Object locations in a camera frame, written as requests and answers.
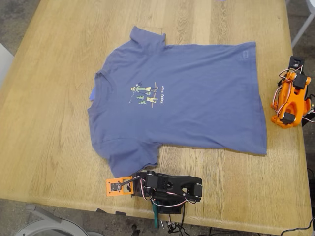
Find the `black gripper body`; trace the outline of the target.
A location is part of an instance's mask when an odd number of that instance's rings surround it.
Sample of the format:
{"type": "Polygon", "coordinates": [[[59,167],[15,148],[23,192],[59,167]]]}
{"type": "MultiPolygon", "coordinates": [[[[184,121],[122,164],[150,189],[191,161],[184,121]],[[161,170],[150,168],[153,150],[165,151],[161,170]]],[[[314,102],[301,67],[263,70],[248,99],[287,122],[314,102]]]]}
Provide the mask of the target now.
{"type": "Polygon", "coordinates": [[[138,197],[148,197],[148,193],[146,190],[146,172],[136,172],[132,175],[134,178],[133,181],[133,195],[138,197]]]}

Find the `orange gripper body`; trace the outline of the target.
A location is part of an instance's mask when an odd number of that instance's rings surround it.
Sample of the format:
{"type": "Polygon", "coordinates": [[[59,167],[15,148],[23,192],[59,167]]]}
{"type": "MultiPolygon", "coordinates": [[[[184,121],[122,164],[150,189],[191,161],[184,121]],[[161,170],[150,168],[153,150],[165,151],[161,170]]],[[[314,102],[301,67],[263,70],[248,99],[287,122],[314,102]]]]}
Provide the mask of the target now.
{"type": "Polygon", "coordinates": [[[282,76],[283,81],[292,83],[294,89],[301,90],[311,82],[311,77],[308,77],[302,73],[297,73],[289,71],[284,76],[282,76]]]}

